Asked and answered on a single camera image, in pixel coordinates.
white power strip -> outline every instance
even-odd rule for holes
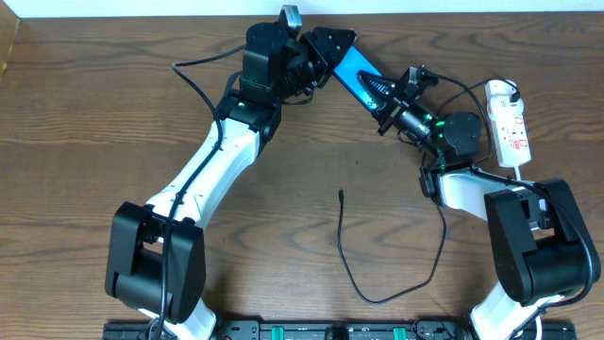
[[[519,180],[518,166],[530,161],[529,137],[523,117],[525,103],[521,98],[512,103],[510,96],[514,94],[515,89],[501,80],[489,81],[485,90],[497,161],[499,166],[514,168],[516,179]]]

green marking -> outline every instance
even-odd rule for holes
[[[271,329],[271,340],[283,340],[283,327],[273,327]]]
[[[407,340],[407,330],[404,328],[395,328],[394,332],[394,340]]]

wooden table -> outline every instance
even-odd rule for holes
[[[142,316],[104,291],[109,226],[143,204],[205,140],[210,112],[170,69],[241,43],[275,17],[26,20],[0,87],[0,338],[98,338],[110,320]],[[383,73],[410,65],[468,84],[502,76],[526,101],[533,160],[526,179],[566,179],[604,249],[604,15],[305,16],[354,27]],[[186,72],[217,101],[241,54]],[[441,84],[429,107],[456,93]],[[476,111],[461,99],[452,110]],[[486,224],[445,210],[449,232],[434,281],[382,306],[362,302],[336,249],[346,189],[344,250],[362,291],[382,298],[426,279],[442,225],[417,182],[421,155],[378,125],[332,79],[306,107],[288,107],[275,139],[235,181],[206,234],[203,299],[216,312],[267,320],[414,319],[463,315],[496,283]],[[486,169],[499,174],[495,157]],[[581,339],[604,331],[604,284],[551,310]]]

white cord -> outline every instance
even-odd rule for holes
[[[513,167],[513,173],[516,174],[516,180],[522,180],[520,178],[520,167],[518,165]]]
[[[535,340],[541,340],[541,336],[543,334],[543,327],[541,325],[541,317],[537,316],[537,318],[535,319],[535,328],[537,328],[537,331],[535,333]]]

white wall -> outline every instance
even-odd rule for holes
[[[604,0],[5,0],[21,18],[604,10]]]

